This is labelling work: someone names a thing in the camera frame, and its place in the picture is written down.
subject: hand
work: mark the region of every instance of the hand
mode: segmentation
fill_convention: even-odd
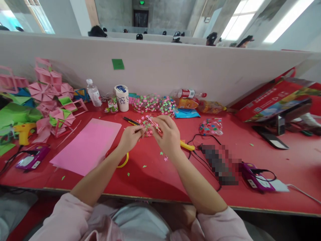
[[[127,127],[121,136],[117,149],[126,154],[135,147],[137,141],[145,131],[146,129],[143,126]]]
[[[181,153],[181,135],[175,122],[168,115],[160,115],[153,118],[163,135],[160,136],[158,131],[153,127],[153,136],[163,152],[170,158],[175,159],[175,155]]]

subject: pink sleeve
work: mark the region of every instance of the pink sleeve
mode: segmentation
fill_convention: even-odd
[[[243,220],[230,207],[215,215],[198,214],[197,219],[207,241],[253,241]]]
[[[93,208],[81,202],[70,193],[61,196],[50,217],[32,236],[34,240],[80,240],[88,230],[87,220]]]

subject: yellow ring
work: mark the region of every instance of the yellow ring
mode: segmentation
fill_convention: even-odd
[[[124,167],[124,166],[127,164],[127,162],[128,162],[128,158],[129,158],[129,153],[127,152],[127,154],[126,154],[126,161],[125,161],[123,164],[121,164],[120,166],[117,166],[117,168],[122,168],[122,167]]]

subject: white paper cup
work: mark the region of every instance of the white paper cup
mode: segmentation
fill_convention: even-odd
[[[128,97],[128,88],[126,85],[121,85],[124,87],[124,89],[126,90],[126,92],[120,91],[119,89],[117,89],[116,87],[119,85],[116,85],[114,87],[114,90],[116,92],[116,97],[117,97],[117,103],[118,103],[118,107],[119,110],[122,112],[126,112],[129,110],[129,97]]]

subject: doorway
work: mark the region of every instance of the doorway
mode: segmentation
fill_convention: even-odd
[[[134,10],[133,27],[148,27],[148,10]]]

